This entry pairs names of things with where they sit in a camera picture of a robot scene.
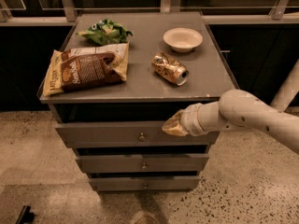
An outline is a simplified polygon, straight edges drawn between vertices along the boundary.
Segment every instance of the floor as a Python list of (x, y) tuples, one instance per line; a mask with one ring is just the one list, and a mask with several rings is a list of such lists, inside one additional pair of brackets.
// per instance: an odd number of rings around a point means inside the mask
[(264, 133), (221, 133), (192, 191), (109, 194), (91, 189), (54, 127), (48, 111), (0, 113), (1, 224), (24, 205), (42, 224), (133, 224), (145, 214), (160, 224), (299, 223), (299, 155)]

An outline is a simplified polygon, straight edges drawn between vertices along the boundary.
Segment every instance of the gray tabletop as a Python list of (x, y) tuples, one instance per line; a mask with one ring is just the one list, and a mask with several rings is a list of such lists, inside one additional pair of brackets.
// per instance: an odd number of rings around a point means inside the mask
[[(201, 102), (217, 100), (224, 92), (235, 89), (230, 71), (223, 64), (198, 12), (83, 14), (66, 49), (94, 46), (76, 32), (103, 19), (117, 21), (134, 34), (129, 36), (127, 80), (87, 91), (41, 96), (42, 103)], [(181, 54), (172, 51), (164, 43), (163, 35), (177, 27), (198, 31), (203, 36), (203, 43), (192, 52)], [(153, 71), (150, 62), (160, 51), (187, 67), (189, 77), (185, 84), (173, 85)]]

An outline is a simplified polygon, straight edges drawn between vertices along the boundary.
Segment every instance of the drawer front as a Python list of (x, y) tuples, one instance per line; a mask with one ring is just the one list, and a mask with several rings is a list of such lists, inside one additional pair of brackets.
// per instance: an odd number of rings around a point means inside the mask
[(162, 121), (65, 123), (56, 130), (68, 147), (133, 147), (150, 145), (213, 144), (218, 132), (202, 136), (173, 136), (161, 129)]
[(199, 176), (117, 177), (90, 180), (95, 191), (189, 190), (195, 189), (198, 182)]
[(80, 157), (83, 173), (138, 173), (201, 171), (208, 154), (106, 155)]

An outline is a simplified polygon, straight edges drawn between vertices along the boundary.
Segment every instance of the bowl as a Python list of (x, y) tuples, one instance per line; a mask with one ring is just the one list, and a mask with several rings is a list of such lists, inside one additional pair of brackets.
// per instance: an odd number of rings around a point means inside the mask
[(168, 30), (163, 40), (172, 50), (186, 53), (197, 48), (203, 42), (203, 37), (193, 29), (175, 28)]

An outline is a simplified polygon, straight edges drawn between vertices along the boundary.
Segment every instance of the soda can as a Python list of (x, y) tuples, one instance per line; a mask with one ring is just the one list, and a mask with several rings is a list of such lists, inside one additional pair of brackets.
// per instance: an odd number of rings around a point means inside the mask
[(168, 54), (157, 53), (151, 65), (155, 72), (173, 84), (181, 86), (187, 81), (189, 72), (186, 66)]

